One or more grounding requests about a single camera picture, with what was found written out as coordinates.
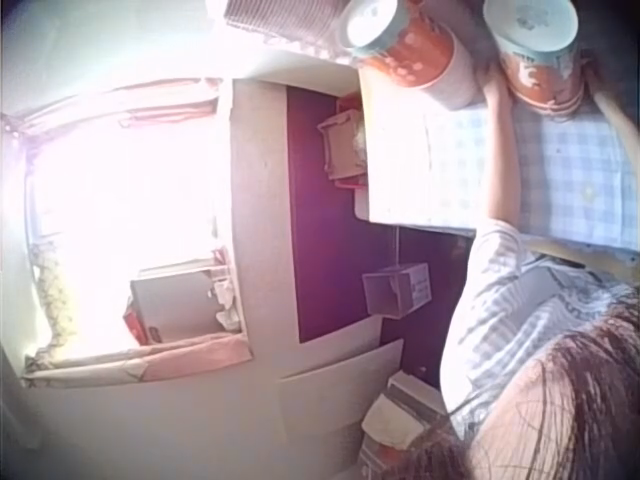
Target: purple wall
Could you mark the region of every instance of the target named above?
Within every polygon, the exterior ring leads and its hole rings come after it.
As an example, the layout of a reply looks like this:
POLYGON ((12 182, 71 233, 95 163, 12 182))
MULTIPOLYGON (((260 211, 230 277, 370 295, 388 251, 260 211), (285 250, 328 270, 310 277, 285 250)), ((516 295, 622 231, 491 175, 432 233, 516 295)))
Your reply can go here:
MULTIPOLYGON (((316 126, 335 112, 335 98, 287 89, 289 186, 300 341, 367 316, 361 275, 389 266, 393 229, 356 219, 353 193, 324 172, 316 126)), ((402 320, 385 320, 383 343, 404 338, 402 368, 439 386, 440 360, 466 277, 468 252, 453 235, 401 229, 402 263, 428 262, 433 300, 402 320)))
POLYGON ((385 320, 382 341, 404 338, 402 369, 437 388, 442 352, 464 287, 468 257, 468 249, 459 249, 454 235, 400 230, 400 262, 429 264, 433 299, 401 320, 385 320))
POLYGON ((355 217, 353 193, 324 172, 317 125, 335 114, 336 98, 287 88, 289 187, 300 341, 366 318, 362 274, 391 262, 392 229, 355 217))

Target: paper cup stack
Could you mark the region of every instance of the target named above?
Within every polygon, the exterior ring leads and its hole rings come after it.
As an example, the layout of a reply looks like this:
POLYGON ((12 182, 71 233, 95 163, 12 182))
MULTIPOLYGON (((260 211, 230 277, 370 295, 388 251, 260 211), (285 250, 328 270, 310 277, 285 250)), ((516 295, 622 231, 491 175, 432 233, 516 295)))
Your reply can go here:
POLYGON ((544 115, 567 117, 582 102, 576 37, 568 0, 486 0, 484 17, 513 93, 544 115))
POLYGON ((469 52, 411 2, 353 0, 340 18, 338 38, 363 65, 446 108, 462 108, 476 94, 469 52))

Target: cardboard box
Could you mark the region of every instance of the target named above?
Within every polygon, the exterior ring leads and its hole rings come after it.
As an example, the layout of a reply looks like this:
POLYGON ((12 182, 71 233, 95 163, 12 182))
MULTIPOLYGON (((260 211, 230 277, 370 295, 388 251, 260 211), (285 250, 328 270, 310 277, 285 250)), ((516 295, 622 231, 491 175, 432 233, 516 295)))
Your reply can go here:
POLYGON ((330 180, 355 177, 367 172, 366 159, 361 156, 363 152, 358 153, 356 148, 362 122, 362 112, 348 110, 318 125, 324 138, 324 168, 330 180))
POLYGON ((429 265, 385 268, 362 276, 370 315, 400 319, 431 300, 429 265))

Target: hand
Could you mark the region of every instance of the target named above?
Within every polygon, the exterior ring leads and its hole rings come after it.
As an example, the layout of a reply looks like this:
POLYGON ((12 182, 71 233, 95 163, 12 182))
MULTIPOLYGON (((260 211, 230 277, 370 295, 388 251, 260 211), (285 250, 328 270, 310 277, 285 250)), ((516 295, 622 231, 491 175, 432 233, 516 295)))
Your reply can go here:
POLYGON ((489 106, 511 106, 507 80, 497 63, 478 68, 476 70, 476 79, 489 106))
POLYGON ((589 91, 591 92, 591 96, 596 103, 602 101, 615 103, 614 95, 607 87, 606 82, 602 79, 597 61, 589 53, 586 53, 583 56, 582 73, 587 86, 589 87, 589 91))

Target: plaid shirt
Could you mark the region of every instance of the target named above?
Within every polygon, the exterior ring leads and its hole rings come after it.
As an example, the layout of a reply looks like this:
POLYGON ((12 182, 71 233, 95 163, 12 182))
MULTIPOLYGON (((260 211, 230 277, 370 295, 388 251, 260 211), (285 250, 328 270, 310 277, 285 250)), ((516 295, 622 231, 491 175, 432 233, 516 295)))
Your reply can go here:
POLYGON ((588 328, 629 288, 610 275, 536 257, 515 228, 485 221, 471 249, 440 370, 450 412, 476 397, 453 418, 458 434, 469 421, 482 423, 528 360, 562 334, 588 328))

